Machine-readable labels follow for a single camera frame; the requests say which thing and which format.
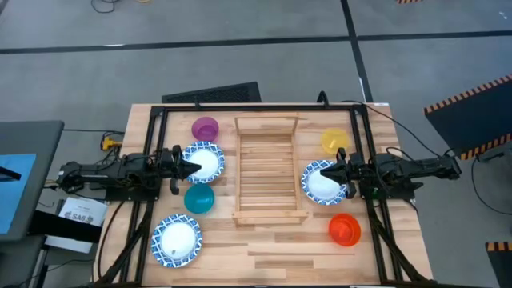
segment wooden dish rack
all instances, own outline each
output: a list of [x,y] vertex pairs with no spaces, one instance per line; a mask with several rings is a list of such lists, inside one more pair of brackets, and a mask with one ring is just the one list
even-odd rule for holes
[[234,119],[238,136],[237,225],[299,224],[302,210],[295,150],[298,117]]

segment wooden table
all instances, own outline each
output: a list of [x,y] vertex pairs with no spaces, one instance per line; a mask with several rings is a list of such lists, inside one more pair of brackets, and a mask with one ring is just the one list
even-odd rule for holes
[[[126,127],[122,154],[141,152],[150,116],[149,104],[132,105]],[[390,115],[388,106],[375,109]],[[296,132],[298,169],[313,160],[332,159],[320,144],[322,132],[331,127],[344,129],[352,135],[349,113],[345,111],[323,112],[179,112],[170,113],[164,147],[179,144],[182,148],[194,142],[190,132],[192,123],[201,116],[215,118],[220,126],[217,144],[226,155],[226,169],[221,177],[211,183],[215,192],[215,205],[206,215],[194,215],[203,234],[203,247],[197,259],[180,269],[165,268],[157,263],[148,247],[146,268],[142,284],[164,285],[347,285],[379,283],[370,236],[370,224],[366,206],[359,196],[344,200],[337,206],[320,206],[302,194],[303,209],[309,217],[301,225],[240,226],[232,219],[235,204],[236,183],[236,132],[234,117],[237,116],[299,116]],[[388,146],[398,147],[398,139],[392,121],[370,110],[370,123],[378,153]],[[365,156],[368,155],[362,121]],[[155,129],[152,151],[156,146],[158,129]],[[346,148],[347,154],[355,151],[353,141]],[[160,199],[154,204],[152,227],[170,214],[188,214],[183,205],[183,195],[190,186],[180,182],[180,195],[172,195],[170,181],[162,184]],[[125,245],[133,203],[127,202],[120,209],[107,235],[102,255],[102,272],[112,265]],[[404,201],[388,201],[394,236],[398,246],[424,276],[431,278],[422,232],[415,211]],[[118,203],[111,203],[106,216],[110,220]],[[359,221],[362,236],[359,244],[342,247],[333,243],[327,234],[331,217],[339,213],[352,214]],[[393,277],[390,255],[382,243],[388,278]],[[129,279],[133,279],[138,256],[135,247],[130,263]]]

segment floor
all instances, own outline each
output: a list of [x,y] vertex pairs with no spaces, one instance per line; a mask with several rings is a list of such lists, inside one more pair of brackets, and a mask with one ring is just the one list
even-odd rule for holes
[[[512,36],[473,32],[512,30],[512,2],[347,1],[355,33],[368,36],[358,42],[357,61],[355,43],[347,41],[354,40],[345,20],[347,10],[338,0],[121,0],[111,14],[97,14],[87,0],[2,0],[6,5],[0,15],[0,121],[61,119],[66,128],[124,130],[132,103],[257,81],[264,102],[312,102],[320,90],[332,102],[389,102],[394,117],[429,147],[446,150],[422,108],[510,73]],[[99,1],[97,5],[110,8]],[[459,38],[439,34],[458,32]],[[389,34],[435,35],[371,41]],[[331,40],[222,44],[319,36]],[[332,41],[333,37],[343,41]],[[104,46],[168,42],[185,44],[128,50]],[[30,50],[44,47],[61,48]],[[100,159],[99,136],[64,133],[49,177],[64,162]],[[413,157],[430,157],[404,130],[398,129],[398,136]],[[484,243],[510,241],[512,221],[476,199],[470,162],[460,165],[458,181],[428,178],[417,192],[430,264],[439,282],[497,287]],[[512,210],[511,169],[505,159],[475,167],[484,199],[500,210]],[[41,202],[51,204],[64,197],[45,190]],[[76,257],[55,251],[50,261],[57,265]],[[50,272],[45,287],[79,285],[89,277],[90,266],[68,265]]]

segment blue and white bowl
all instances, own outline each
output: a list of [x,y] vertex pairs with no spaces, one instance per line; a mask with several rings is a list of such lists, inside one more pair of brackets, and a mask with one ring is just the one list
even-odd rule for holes
[[183,159],[201,165],[199,171],[186,178],[194,184],[212,182],[224,171],[224,153],[212,142],[199,141],[188,146]]
[[346,185],[320,175],[320,170],[332,165],[332,161],[317,160],[308,164],[302,174],[302,189],[309,199],[320,205],[336,205],[346,198]]
[[199,223],[184,214],[164,218],[151,237],[151,253],[160,264],[169,268],[179,268],[192,262],[201,247]]

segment pink cup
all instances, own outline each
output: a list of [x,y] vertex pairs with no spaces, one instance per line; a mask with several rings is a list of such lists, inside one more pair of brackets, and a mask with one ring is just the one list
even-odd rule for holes
[[192,135],[199,141],[214,141],[218,135],[218,123],[212,117],[201,117],[192,125]]

